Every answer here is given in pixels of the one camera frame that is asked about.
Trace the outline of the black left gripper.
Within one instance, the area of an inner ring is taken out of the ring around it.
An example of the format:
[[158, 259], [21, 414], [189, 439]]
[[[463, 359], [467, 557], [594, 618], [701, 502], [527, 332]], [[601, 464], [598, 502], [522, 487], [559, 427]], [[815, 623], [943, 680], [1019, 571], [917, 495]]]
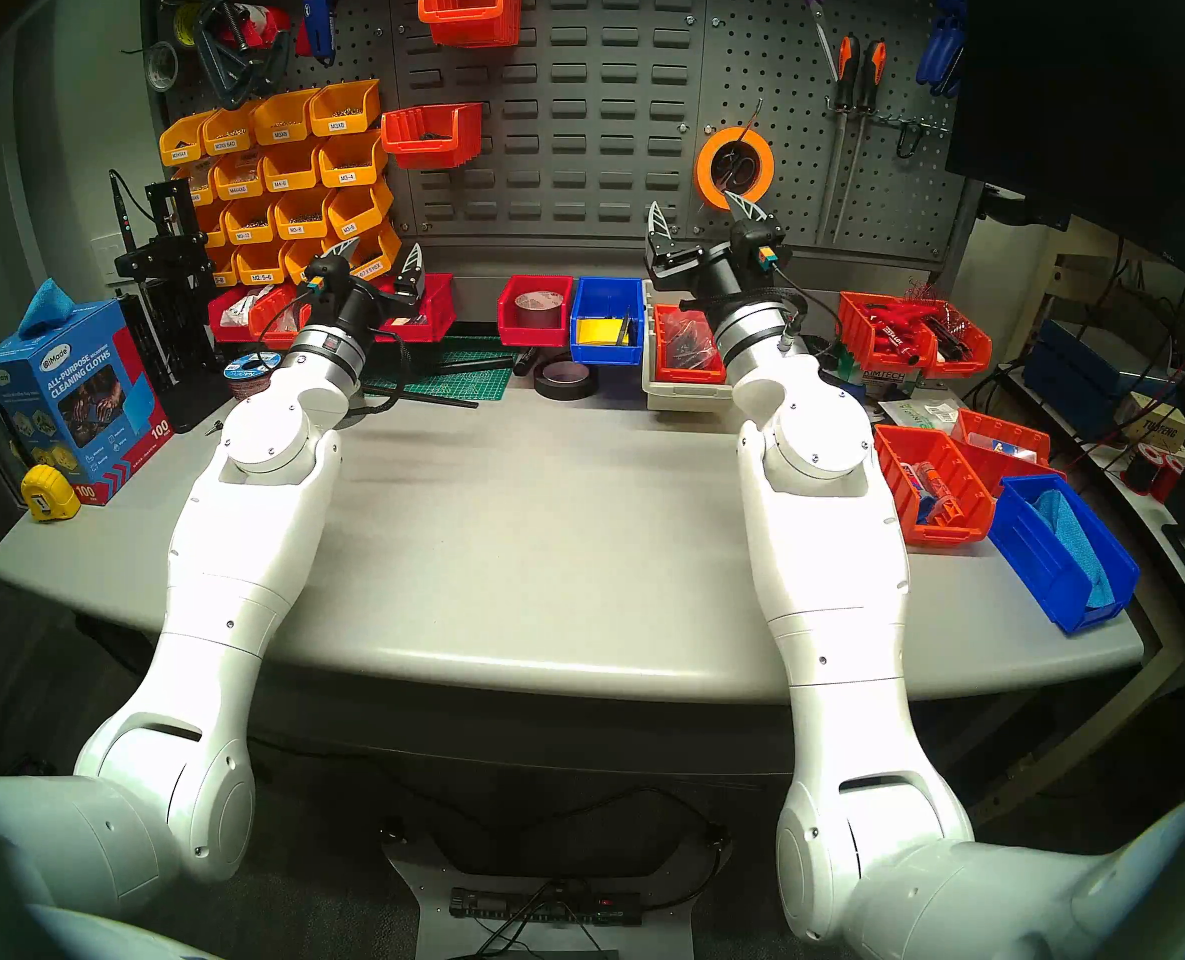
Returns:
[[359, 239], [341, 239], [309, 261], [302, 271], [300, 305], [308, 325], [341, 329], [356, 341], [373, 341], [393, 319], [414, 319], [425, 295], [423, 247], [414, 243], [401, 269], [384, 279], [352, 276]]

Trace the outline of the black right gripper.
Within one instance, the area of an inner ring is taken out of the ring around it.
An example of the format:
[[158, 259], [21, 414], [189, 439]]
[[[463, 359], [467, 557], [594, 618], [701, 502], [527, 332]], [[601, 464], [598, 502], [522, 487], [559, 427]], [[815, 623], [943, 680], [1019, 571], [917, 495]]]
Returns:
[[769, 295], [784, 248], [786, 230], [757, 201], [725, 191], [728, 242], [699, 247], [673, 239], [658, 201], [646, 217], [646, 270], [656, 293], [687, 293], [691, 305], [716, 305], [735, 296]]

